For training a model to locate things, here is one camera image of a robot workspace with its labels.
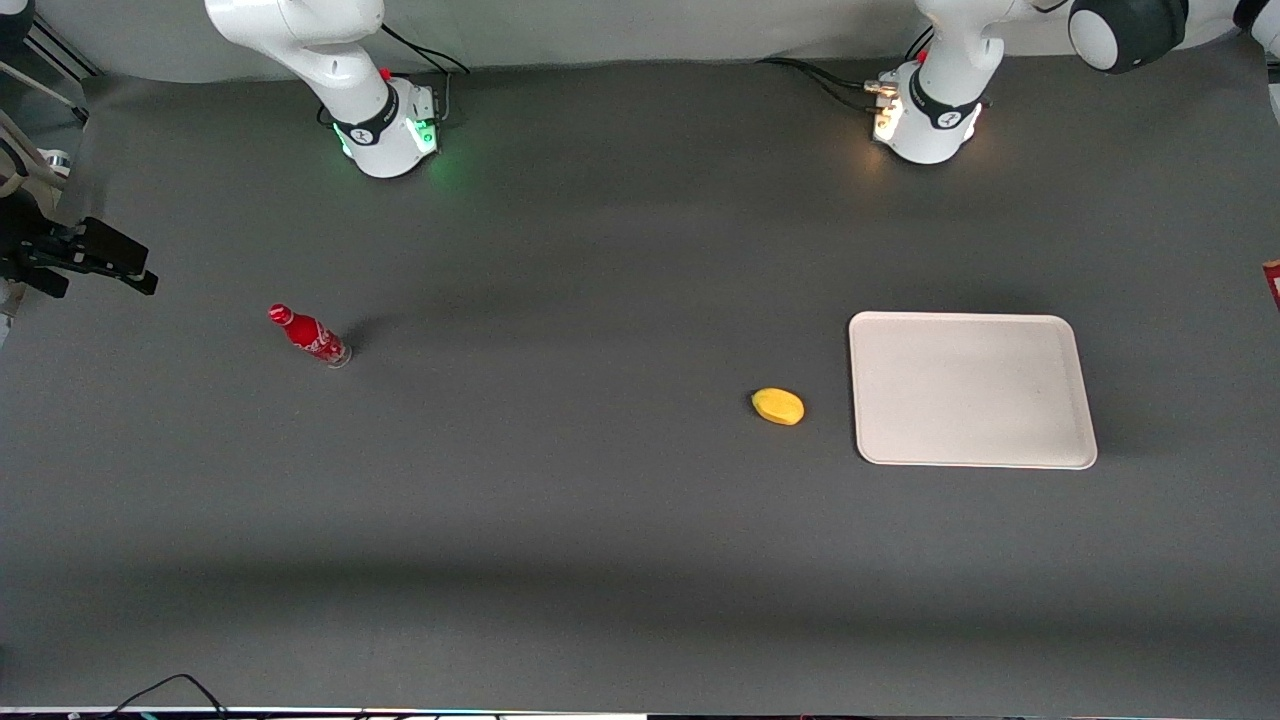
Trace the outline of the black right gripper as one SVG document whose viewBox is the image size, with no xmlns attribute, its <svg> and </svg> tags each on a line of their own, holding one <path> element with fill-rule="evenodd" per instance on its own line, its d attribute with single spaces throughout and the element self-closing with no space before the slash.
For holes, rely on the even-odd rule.
<svg viewBox="0 0 1280 720">
<path fill-rule="evenodd" d="M 73 249 L 79 234 L 84 254 Z M 3 279 L 26 284 L 54 299 L 67 296 L 70 282 L 59 272 L 102 275 L 142 295 L 155 295 L 157 277 L 146 270 L 148 249 L 93 217 L 56 222 L 26 193 L 1 200 Z"/>
</svg>

